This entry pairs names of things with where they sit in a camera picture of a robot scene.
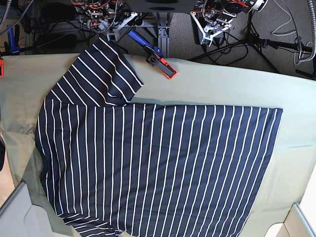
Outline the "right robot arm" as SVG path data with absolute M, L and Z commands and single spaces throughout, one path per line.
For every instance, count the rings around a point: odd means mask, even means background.
M 120 31 L 132 27 L 140 16 L 124 0 L 72 0 L 71 4 L 79 13 L 83 30 L 103 35 L 115 42 L 122 39 Z

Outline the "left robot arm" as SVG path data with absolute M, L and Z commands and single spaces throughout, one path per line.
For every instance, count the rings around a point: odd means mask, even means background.
M 266 0 L 199 0 L 190 12 L 195 43 L 211 46 L 215 38 L 232 27 L 239 13 L 261 11 Z

